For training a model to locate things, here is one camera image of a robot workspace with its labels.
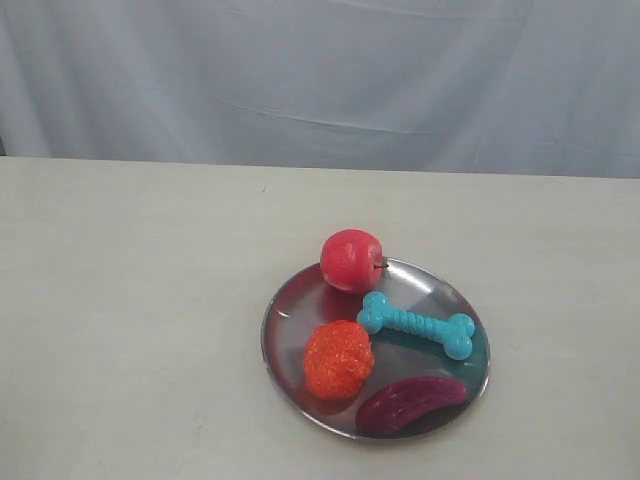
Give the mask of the teal toy bone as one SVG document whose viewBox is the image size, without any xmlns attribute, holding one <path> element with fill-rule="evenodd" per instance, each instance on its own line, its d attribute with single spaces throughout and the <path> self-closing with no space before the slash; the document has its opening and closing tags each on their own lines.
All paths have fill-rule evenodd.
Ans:
<svg viewBox="0 0 640 480">
<path fill-rule="evenodd" d="M 386 294 L 373 291 L 364 296 L 356 321 L 369 335 L 389 329 L 438 343 L 453 360 L 466 360 L 473 353 L 475 322 L 464 313 L 448 320 L 419 315 L 392 306 Z"/>
</svg>

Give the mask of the red apple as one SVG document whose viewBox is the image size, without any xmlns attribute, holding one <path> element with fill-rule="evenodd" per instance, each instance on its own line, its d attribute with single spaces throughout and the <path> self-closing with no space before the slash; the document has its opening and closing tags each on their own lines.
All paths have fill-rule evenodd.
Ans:
<svg viewBox="0 0 640 480">
<path fill-rule="evenodd" d="M 348 293 L 367 293 L 378 284 L 385 257 L 380 241 L 359 229 L 339 231 L 321 251 L 320 269 L 332 287 Z"/>
</svg>

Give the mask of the orange textured ball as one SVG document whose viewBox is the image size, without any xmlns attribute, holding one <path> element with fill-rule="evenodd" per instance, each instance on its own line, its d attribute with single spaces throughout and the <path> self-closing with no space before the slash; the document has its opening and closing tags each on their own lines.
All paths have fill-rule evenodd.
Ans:
<svg viewBox="0 0 640 480">
<path fill-rule="evenodd" d="M 369 334 L 353 321 L 336 320 L 316 328 L 305 346 L 305 384 L 321 400 L 355 397 L 374 365 Z"/>
</svg>

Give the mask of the round metal plate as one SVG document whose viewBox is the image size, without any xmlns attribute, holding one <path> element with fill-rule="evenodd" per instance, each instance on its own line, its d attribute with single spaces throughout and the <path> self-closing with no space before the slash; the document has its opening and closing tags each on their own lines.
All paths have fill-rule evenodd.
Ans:
<svg viewBox="0 0 640 480">
<path fill-rule="evenodd" d="M 362 442 L 393 442 L 420 438 L 471 411 L 484 396 L 490 379 L 490 347 L 484 326 L 475 323 L 473 352 L 456 361 L 442 346 L 417 336 L 383 330 L 372 340 L 375 366 L 360 393 L 346 402 L 326 402 L 305 385 L 305 345 L 313 331 L 335 320 L 352 320 L 362 298 L 339 291 L 311 265 L 285 282 L 265 312 L 261 347 L 267 371 L 278 391 L 311 422 L 341 437 Z M 384 387 L 410 377 L 439 376 L 465 384 L 467 399 L 457 406 L 430 412 L 394 435 L 382 438 L 356 428 L 356 412 L 370 396 Z"/>
</svg>

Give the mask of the purple toy eggplant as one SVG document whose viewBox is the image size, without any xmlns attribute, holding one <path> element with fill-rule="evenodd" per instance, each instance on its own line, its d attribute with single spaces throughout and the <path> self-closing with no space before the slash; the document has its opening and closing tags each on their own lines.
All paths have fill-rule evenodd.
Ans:
<svg viewBox="0 0 640 480">
<path fill-rule="evenodd" d="M 358 433 L 396 434 L 424 415 L 464 403 L 467 388 L 459 380 L 423 376 L 392 383 L 367 398 L 355 415 Z"/>
</svg>

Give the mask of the white backdrop curtain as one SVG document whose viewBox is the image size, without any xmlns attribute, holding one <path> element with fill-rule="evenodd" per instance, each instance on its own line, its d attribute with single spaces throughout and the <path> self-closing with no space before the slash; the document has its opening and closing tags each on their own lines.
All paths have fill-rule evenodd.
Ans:
<svg viewBox="0 0 640 480">
<path fill-rule="evenodd" d="M 635 1 L 5 1 L 24 157 L 639 174 Z"/>
</svg>

